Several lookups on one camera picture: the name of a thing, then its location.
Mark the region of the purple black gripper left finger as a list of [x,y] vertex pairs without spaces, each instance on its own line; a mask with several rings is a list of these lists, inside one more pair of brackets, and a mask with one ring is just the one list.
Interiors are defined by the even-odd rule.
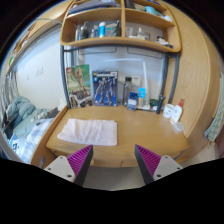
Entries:
[[92,157],[93,146],[89,145],[69,156],[58,156],[45,171],[82,186]]

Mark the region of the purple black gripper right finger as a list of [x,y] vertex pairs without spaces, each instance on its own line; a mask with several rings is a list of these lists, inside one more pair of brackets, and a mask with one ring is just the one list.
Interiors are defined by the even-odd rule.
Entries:
[[135,145],[134,154],[145,184],[150,184],[182,169],[182,166],[170,156],[159,156],[140,145]]

